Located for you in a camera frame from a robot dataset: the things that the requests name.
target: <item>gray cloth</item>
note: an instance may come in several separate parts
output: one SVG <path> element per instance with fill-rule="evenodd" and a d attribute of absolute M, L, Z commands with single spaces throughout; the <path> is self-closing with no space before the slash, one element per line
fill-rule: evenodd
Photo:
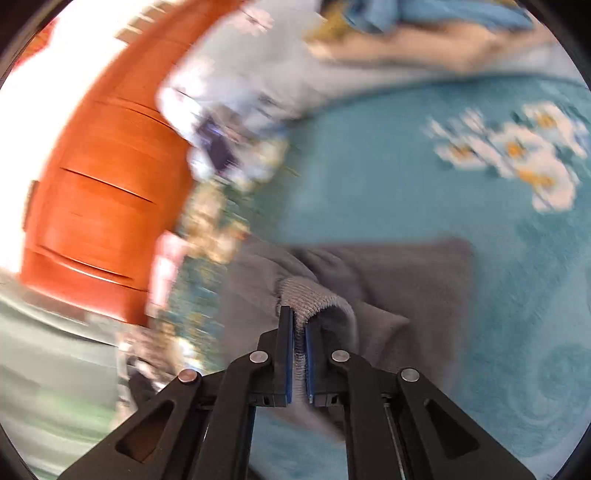
<path fill-rule="evenodd" d="M 342 347 L 390 372 L 413 366 L 448 389 L 472 292 L 473 253 L 448 238 L 425 244 L 286 247 L 247 239 L 220 295 L 218 321 L 227 362 L 256 349 L 259 335 L 277 328 L 278 311 L 295 312 L 294 401 L 283 418 L 340 438 L 307 404 L 308 321 L 322 321 Z"/>

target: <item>orange wooden furniture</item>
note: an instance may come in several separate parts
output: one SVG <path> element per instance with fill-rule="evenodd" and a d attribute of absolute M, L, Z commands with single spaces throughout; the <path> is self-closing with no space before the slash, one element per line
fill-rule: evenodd
<path fill-rule="evenodd" d="M 21 281 L 93 312 L 146 324 L 154 245 L 193 181 L 188 143 L 154 97 L 174 63 L 236 0 L 188 0 L 102 73 L 61 133 L 25 220 Z"/>

